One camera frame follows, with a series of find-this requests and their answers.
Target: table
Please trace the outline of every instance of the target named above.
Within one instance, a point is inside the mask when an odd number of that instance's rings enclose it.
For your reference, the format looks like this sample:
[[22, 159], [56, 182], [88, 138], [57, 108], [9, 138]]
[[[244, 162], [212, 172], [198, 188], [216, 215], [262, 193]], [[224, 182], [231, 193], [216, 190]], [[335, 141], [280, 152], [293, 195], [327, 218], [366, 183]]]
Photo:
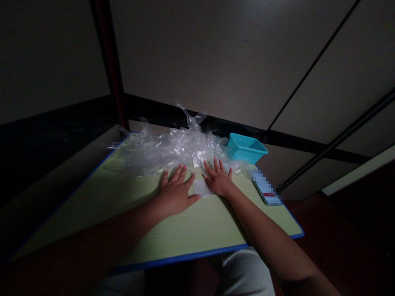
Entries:
[[[82, 184], [27, 240], [12, 260], [133, 208], [157, 193], [161, 175], [130, 178], [109, 170], [120, 161], [118, 150], [104, 159]], [[203, 180], [201, 168], [196, 180]], [[244, 175], [233, 182], [292, 238], [304, 236], [285, 205], [267, 206]], [[273, 191], [270, 185], [267, 192]], [[189, 194], [194, 194], [191, 187]], [[227, 200], [211, 195], [152, 229], [111, 274], [212, 256], [248, 247], [248, 239]]]

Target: blue plastic basket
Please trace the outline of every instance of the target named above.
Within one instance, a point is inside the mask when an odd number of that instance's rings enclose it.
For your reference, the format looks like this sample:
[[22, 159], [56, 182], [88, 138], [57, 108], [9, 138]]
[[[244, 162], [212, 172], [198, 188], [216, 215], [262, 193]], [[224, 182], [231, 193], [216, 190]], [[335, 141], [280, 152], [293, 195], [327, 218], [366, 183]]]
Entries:
[[228, 156], [234, 160], [244, 160], [255, 164], [268, 151], [260, 141], [247, 136], [230, 133]]

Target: plastic bag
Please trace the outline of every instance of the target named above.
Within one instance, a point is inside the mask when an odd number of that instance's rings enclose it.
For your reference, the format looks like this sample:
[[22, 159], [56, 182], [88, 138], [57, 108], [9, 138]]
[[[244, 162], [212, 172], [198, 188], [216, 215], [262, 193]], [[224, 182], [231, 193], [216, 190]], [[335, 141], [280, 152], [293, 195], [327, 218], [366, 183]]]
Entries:
[[227, 138], [214, 136], [211, 132], [202, 132], [200, 123], [207, 117], [199, 113], [195, 117], [175, 101], [181, 108], [188, 121], [188, 129], [169, 129], [168, 134], [153, 135], [147, 119], [140, 118], [142, 131], [140, 133], [124, 133], [122, 143], [109, 143], [107, 149], [117, 149], [121, 163], [108, 163], [104, 168], [128, 173], [132, 177], [151, 176], [164, 170], [171, 170], [185, 163], [189, 168], [202, 167], [203, 161], [212, 164], [214, 157], [221, 158], [226, 171], [232, 167], [234, 174], [243, 173], [247, 178], [248, 163], [231, 160], [227, 156]]
[[209, 186], [207, 186], [207, 182], [205, 180], [196, 180], [192, 183], [192, 186], [195, 194], [200, 194], [202, 198], [215, 194], [210, 190]]

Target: forearm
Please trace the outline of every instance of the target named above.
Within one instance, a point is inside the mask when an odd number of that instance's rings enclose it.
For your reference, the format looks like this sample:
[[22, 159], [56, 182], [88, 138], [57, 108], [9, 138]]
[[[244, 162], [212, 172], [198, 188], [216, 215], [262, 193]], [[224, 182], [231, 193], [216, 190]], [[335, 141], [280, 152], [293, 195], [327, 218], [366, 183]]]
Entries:
[[298, 281], [320, 272], [290, 236], [238, 188], [226, 197], [258, 254], [282, 280]]
[[165, 219], [152, 199], [33, 252], [2, 271], [6, 294], [84, 294]]

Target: red floor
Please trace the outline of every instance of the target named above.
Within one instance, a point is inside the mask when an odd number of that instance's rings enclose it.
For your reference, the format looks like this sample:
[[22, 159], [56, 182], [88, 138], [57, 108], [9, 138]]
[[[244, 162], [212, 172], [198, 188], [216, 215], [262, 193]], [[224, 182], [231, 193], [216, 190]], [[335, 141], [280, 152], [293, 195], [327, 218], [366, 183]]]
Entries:
[[306, 233], [297, 243], [343, 296], [385, 295], [384, 255], [322, 195], [286, 205]]

